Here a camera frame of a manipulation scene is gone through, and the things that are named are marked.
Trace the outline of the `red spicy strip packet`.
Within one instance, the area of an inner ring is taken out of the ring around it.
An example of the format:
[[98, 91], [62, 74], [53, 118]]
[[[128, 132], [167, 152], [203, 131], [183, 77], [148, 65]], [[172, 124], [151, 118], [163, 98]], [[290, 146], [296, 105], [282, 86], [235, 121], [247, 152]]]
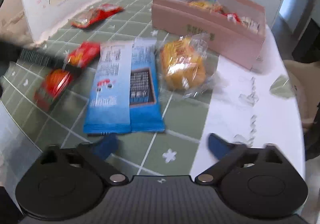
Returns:
[[79, 76], [81, 72], [100, 55], [100, 43], [84, 42], [67, 55], [70, 65], [80, 68], [80, 72], [71, 73], [64, 69], [51, 71], [35, 91], [34, 101], [44, 111], [50, 111], [62, 94]]

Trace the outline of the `red clear printed snack packet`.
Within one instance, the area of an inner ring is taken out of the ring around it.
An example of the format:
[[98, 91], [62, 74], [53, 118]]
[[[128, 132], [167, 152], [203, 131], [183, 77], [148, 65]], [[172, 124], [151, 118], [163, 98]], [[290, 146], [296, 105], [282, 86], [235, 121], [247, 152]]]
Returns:
[[236, 13], [223, 13], [223, 15], [228, 21], [233, 22], [234, 24], [241, 23], [241, 19]]

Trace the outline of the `blue snack bag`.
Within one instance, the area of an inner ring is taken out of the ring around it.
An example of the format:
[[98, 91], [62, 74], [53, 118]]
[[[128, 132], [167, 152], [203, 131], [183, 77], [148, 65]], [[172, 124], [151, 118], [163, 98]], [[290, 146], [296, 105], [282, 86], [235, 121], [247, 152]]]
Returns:
[[86, 134], [163, 132], [155, 38], [101, 46], [84, 121]]

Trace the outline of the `pink cardboard box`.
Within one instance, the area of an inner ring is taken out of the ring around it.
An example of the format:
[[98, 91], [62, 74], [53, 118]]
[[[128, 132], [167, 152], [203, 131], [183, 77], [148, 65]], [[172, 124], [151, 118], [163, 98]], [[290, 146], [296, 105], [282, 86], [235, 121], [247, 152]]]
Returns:
[[257, 22], [255, 33], [221, 13], [191, 6], [192, 1], [199, 0], [153, 0], [152, 26], [178, 36], [207, 33], [211, 50], [252, 69], [265, 41], [264, 7], [250, 0], [217, 0], [227, 11]]

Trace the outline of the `clear biscuit roll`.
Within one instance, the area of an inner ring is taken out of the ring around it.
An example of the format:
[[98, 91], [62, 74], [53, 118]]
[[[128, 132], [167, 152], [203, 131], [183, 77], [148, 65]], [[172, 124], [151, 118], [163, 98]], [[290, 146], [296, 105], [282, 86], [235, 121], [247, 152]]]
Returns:
[[255, 34], [257, 34], [259, 32], [260, 24], [249, 17], [245, 17], [245, 16], [240, 17], [240, 23], [242, 24], [242, 26], [244, 26], [249, 31], [251, 31]]

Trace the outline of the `dark red snack packet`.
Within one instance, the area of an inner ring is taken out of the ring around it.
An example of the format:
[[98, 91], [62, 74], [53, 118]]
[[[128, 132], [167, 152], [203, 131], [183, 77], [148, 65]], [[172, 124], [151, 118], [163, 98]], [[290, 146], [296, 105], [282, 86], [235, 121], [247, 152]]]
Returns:
[[75, 28], [86, 29], [122, 11], [124, 8], [121, 6], [105, 3], [80, 12], [70, 20], [70, 24]]

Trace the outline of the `yellow bread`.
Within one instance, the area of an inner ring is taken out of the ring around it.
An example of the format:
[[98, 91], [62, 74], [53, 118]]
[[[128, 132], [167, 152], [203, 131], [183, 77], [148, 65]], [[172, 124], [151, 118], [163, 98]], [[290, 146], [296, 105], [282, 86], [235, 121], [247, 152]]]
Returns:
[[157, 52], [162, 89], [183, 97], [197, 97], [212, 90], [216, 56], [208, 50], [209, 34], [182, 36], [164, 43]]

